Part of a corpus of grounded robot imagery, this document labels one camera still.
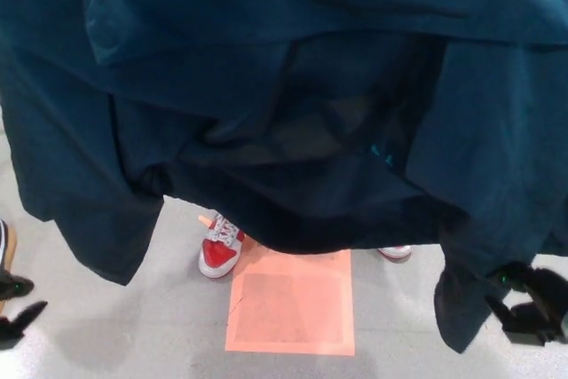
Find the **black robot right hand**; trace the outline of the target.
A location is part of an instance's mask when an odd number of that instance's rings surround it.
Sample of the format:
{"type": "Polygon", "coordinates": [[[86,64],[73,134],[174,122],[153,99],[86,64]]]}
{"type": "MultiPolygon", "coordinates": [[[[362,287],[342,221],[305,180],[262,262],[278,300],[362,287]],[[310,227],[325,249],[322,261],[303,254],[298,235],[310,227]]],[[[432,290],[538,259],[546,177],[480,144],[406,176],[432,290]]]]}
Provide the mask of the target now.
{"type": "Polygon", "coordinates": [[[485,298],[512,344],[567,343],[567,279],[547,268],[515,262],[494,271],[490,282],[531,298],[511,308],[493,296],[485,298]]]}

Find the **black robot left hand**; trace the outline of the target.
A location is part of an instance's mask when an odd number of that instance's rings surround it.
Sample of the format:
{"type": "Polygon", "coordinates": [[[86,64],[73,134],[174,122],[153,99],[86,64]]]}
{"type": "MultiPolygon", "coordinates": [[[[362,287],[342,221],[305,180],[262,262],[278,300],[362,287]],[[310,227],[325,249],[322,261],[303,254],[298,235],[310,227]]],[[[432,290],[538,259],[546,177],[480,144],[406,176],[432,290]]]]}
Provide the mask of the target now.
{"type": "MultiPolygon", "coordinates": [[[[33,281],[13,275],[6,270],[1,271],[1,301],[29,295],[35,288],[33,281]]],[[[26,329],[41,315],[48,303],[38,301],[27,306],[13,319],[1,316],[1,350],[13,349],[25,336],[26,329]]]]}

